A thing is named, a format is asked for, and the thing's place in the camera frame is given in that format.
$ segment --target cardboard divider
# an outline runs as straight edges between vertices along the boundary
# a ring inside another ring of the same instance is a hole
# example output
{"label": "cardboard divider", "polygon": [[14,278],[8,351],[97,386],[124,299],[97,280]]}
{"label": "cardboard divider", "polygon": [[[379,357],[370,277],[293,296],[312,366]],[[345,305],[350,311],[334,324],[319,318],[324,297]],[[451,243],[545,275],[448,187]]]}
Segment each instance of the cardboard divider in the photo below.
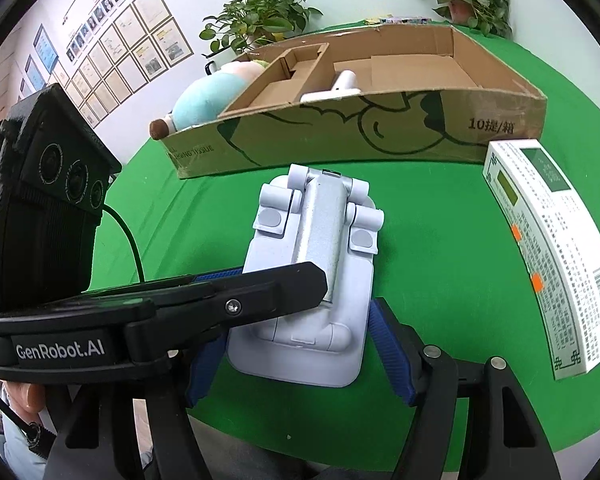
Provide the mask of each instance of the cardboard divider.
{"label": "cardboard divider", "polygon": [[329,47],[320,43],[285,50],[219,117],[297,103],[308,92],[329,90],[335,79]]}

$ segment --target black cable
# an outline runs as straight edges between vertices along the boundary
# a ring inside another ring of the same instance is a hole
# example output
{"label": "black cable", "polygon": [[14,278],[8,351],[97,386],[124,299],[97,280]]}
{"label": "black cable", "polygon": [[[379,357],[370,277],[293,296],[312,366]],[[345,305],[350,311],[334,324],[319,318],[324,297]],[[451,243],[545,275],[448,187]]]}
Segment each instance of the black cable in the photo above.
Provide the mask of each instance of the black cable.
{"label": "black cable", "polygon": [[131,234],[131,230],[126,226],[125,221],[122,219],[115,209],[111,208],[107,204],[102,205],[102,210],[109,213],[113,219],[118,222],[120,228],[125,232],[126,238],[129,240],[129,245],[131,245],[131,251],[134,254],[134,260],[136,261],[136,270],[138,270],[138,279],[140,283],[144,283],[144,270],[142,270],[142,261],[140,260],[140,253],[138,252],[138,246],[136,245],[136,241],[134,240],[134,236]]}

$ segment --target framed certificate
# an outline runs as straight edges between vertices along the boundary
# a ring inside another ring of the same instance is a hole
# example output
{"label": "framed certificate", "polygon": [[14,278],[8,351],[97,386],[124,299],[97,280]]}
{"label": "framed certificate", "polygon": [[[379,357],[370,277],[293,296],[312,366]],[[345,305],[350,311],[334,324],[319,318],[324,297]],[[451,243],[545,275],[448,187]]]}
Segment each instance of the framed certificate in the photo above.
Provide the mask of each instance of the framed certificate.
{"label": "framed certificate", "polygon": [[104,82],[109,86],[111,93],[115,95],[120,104],[131,97],[131,90],[122,79],[118,70],[112,70],[109,75],[104,78]]}
{"label": "framed certificate", "polygon": [[104,109],[104,106],[102,106],[102,103],[98,101],[96,94],[91,94],[87,98],[87,104],[89,105],[89,108],[93,110],[93,113],[96,115],[99,121],[103,120],[107,116],[107,111]]}
{"label": "framed certificate", "polygon": [[113,67],[109,56],[107,56],[104,48],[99,43],[93,45],[89,53],[89,59],[91,59],[93,67],[98,71],[100,76],[104,76]]}
{"label": "framed certificate", "polygon": [[120,62],[118,71],[132,92],[137,92],[148,82],[131,54]]}
{"label": "framed certificate", "polygon": [[119,62],[126,54],[127,48],[125,43],[120,38],[116,28],[111,25],[107,30],[104,31],[100,37],[100,43],[104,47],[104,50],[113,61],[113,63]]}
{"label": "framed certificate", "polygon": [[66,86],[69,84],[69,76],[66,74],[60,63],[56,63],[54,75],[56,76],[56,79],[58,79],[58,82],[62,85],[62,88],[66,88]]}
{"label": "framed certificate", "polygon": [[169,66],[174,66],[193,54],[189,43],[185,40],[176,20],[173,18],[160,25],[152,33],[152,37]]}
{"label": "framed certificate", "polygon": [[98,123],[100,121],[98,120],[96,114],[93,113],[93,110],[91,110],[87,103],[83,104],[80,107],[80,113],[87,120],[91,128],[95,128],[96,126],[98,126]]}
{"label": "framed certificate", "polygon": [[91,87],[79,70],[74,74],[74,77],[71,79],[71,81],[74,82],[75,87],[78,89],[78,92],[80,92],[82,97],[87,97],[87,95],[90,94]]}
{"label": "framed certificate", "polygon": [[88,57],[80,65],[80,72],[82,72],[82,75],[91,88],[94,88],[100,82],[100,74],[96,72],[93,63]]}
{"label": "framed certificate", "polygon": [[146,32],[142,28],[133,6],[128,6],[123,10],[113,23],[129,48],[133,47],[146,36]]}
{"label": "framed certificate", "polygon": [[104,83],[100,83],[93,92],[108,113],[111,113],[118,108],[118,101],[113,97],[111,90],[109,90],[109,87]]}
{"label": "framed certificate", "polygon": [[38,33],[33,40],[33,47],[40,56],[42,65],[46,68],[46,71],[51,74],[54,71],[56,63],[58,62],[58,53],[51,44],[43,25],[40,25],[40,28],[38,29]]}
{"label": "framed certificate", "polygon": [[73,81],[69,81],[69,84],[66,86],[64,91],[69,96],[69,99],[71,99],[72,103],[75,105],[76,108],[80,106],[80,104],[83,101],[83,98],[80,95],[80,92],[78,92],[78,89],[75,87]]}
{"label": "framed certificate", "polygon": [[134,7],[147,30],[154,30],[171,17],[164,0],[134,0]]}
{"label": "framed certificate", "polygon": [[133,56],[149,81],[167,70],[167,65],[149,38],[133,49]]}
{"label": "framed certificate", "polygon": [[29,77],[29,81],[31,81],[31,85],[36,91],[42,90],[45,87],[46,81],[42,77],[40,70],[38,70],[36,63],[31,56],[27,59],[27,64],[24,66],[24,72],[27,74],[27,77]]}

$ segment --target plush toy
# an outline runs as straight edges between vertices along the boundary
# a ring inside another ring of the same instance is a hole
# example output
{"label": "plush toy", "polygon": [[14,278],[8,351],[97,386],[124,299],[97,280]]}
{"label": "plush toy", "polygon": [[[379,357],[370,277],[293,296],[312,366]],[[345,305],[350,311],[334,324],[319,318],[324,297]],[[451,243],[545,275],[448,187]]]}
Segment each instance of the plush toy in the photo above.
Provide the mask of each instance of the plush toy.
{"label": "plush toy", "polygon": [[233,61],[212,75],[194,81],[178,98],[171,113],[151,121],[149,134],[152,139],[163,139],[194,124],[217,119],[267,65],[264,61]]}

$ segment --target green backdrop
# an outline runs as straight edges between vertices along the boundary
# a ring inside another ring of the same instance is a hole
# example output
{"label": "green backdrop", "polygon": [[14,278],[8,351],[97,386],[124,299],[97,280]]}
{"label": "green backdrop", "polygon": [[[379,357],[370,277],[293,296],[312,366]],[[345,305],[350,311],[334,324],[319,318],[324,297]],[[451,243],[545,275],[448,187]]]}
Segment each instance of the green backdrop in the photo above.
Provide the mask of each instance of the green backdrop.
{"label": "green backdrop", "polygon": [[[541,142],[572,181],[600,230],[600,110],[524,48],[469,32],[548,97]],[[374,295],[425,343],[456,358],[504,357],[555,450],[600,428],[600,364],[554,381],[536,297],[480,165],[365,162],[328,168],[370,183],[385,212]],[[260,186],[285,168],[178,180],[148,140],[111,187],[107,203],[128,223],[147,279],[240,266],[253,237]],[[106,215],[97,231],[91,288],[137,279],[125,236]],[[446,469],[457,470],[466,400],[458,401]],[[347,388],[243,375],[225,361],[193,414],[268,449],[350,468],[391,470],[412,410],[394,396],[374,346]]]}

